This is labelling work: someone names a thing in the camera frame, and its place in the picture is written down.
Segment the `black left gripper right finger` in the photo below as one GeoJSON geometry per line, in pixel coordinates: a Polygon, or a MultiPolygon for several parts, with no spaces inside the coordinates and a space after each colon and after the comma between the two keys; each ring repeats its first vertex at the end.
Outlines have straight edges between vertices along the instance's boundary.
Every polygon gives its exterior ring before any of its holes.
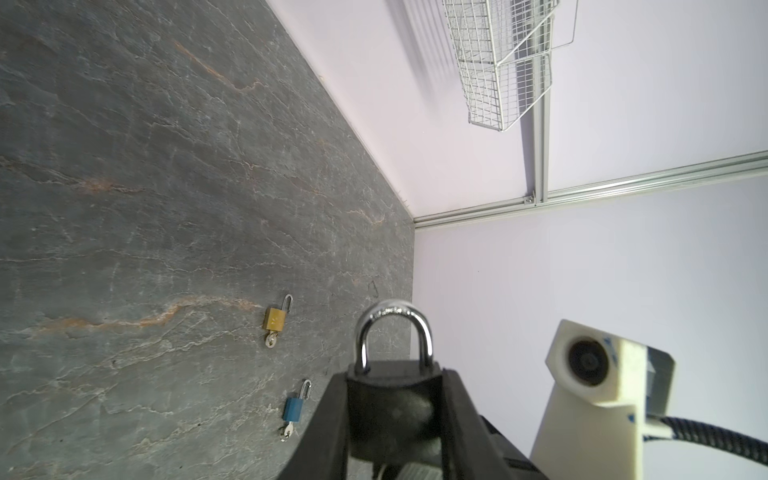
{"type": "Polygon", "coordinates": [[[444,479],[546,479],[528,460],[510,466],[454,370],[442,375],[441,443],[444,479]]]}

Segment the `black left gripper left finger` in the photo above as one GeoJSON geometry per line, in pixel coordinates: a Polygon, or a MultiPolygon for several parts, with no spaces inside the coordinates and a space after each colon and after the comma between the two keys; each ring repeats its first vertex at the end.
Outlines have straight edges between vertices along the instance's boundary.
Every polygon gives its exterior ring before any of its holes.
{"type": "Polygon", "coordinates": [[[347,374],[335,374],[279,480],[347,478],[347,374]]]}

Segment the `blue padlock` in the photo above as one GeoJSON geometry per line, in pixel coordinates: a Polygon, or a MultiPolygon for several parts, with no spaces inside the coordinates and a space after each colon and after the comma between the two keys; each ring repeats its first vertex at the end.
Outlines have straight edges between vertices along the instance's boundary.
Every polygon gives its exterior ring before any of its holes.
{"type": "Polygon", "coordinates": [[[285,423],[298,423],[301,418],[304,403],[308,400],[312,388],[312,381],[305,379],[302,381],[299,391],[286,399],[282,420],[285,423]]]}

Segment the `black padlock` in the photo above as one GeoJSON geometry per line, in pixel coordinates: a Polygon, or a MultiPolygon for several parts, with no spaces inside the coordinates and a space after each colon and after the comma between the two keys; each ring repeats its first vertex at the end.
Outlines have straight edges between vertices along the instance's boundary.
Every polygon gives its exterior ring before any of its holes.
{"type": "Polygon", "coordinates": [[[352,457],[375,465],[435,463],[441,453],[441,369],[426,316],[404,300],[383,300],[359,318],[355,362],[347,374],[349,448],[352,457]],[[368,335],[386,317],[416,329],[416,360],[373,361],[368,335]]]}

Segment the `small silver key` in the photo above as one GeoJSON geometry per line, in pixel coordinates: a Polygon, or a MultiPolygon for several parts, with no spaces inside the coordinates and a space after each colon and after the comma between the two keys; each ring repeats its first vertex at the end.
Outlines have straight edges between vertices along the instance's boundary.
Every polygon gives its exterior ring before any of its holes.
{"type": "Polygon", "coordinates": [[[276,346],[278,339],[278,333],[276,331],[270,331],[265,337],[265,345],[267,348],[272,349],[276,346]]]}

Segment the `brass padlock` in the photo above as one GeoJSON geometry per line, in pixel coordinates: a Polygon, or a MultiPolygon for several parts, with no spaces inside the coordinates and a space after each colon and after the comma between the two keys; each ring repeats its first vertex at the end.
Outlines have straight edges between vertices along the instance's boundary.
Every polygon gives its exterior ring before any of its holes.
{"type": "Polygon", "coordinates": [[[269,307],[265,312],[263,328],[272,333],[283,331],[287,315],[290,313],[293,303],[293,295],[287,293],[282,300],[280,307],[269,307]]]}

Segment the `aluminium enclosure frame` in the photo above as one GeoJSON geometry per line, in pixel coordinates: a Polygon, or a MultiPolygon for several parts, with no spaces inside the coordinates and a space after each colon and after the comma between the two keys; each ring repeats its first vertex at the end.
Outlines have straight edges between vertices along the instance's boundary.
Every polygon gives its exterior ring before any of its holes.
{"type": "Polygon", "coordinates": [[[534,182],[529,194],[417,216],[412,220],[415,229],[426,231],[612,198],[755,178],[767,174],[767,152],[763,150],[613,180],[551,189],[549,185],[550,124],[551,95],[547,93],[536,103],[531,114],[534,182]]]}

